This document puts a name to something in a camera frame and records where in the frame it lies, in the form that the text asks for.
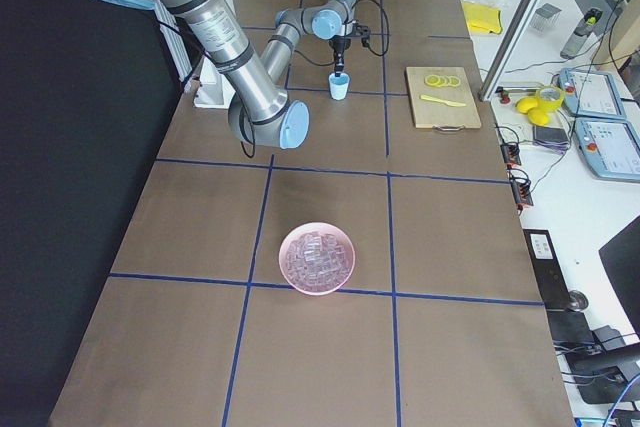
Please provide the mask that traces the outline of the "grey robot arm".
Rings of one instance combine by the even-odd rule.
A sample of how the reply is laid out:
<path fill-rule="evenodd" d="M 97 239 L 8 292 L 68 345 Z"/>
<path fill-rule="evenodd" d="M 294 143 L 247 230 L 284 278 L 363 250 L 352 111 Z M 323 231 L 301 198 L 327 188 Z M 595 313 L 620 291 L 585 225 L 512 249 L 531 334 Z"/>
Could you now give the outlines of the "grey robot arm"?
<path fill-rule="evenodd" d="M 102 0 L 151 10 L 161 1 L 195 34 L 216 70 L 235 90 L 229 126 L 241 141 L 294 149 L 305 140 L 310 123 L 307 105 L 289 98 L 276 82 L 305 34 L 338 44 L 355 26 L 357 0 L 327 0 L 321 6 L 287 9 L 278 14 L 276 30 L 257 54 L 226 0 Z"/>

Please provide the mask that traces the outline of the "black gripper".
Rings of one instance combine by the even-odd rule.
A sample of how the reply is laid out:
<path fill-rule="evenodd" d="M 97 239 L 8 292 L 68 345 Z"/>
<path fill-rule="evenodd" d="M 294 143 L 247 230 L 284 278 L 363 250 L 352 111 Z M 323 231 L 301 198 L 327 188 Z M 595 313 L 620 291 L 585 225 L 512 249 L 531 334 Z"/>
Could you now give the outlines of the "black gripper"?
<path fill-rule="evenodd" d="M 329 45 L 333 50 L 333 73 L 336 78 L 339 78 L 344 73 L 345 52 L 351 46 L 351 39 L 348 36 L 334 36 L 329 40 Z"/>

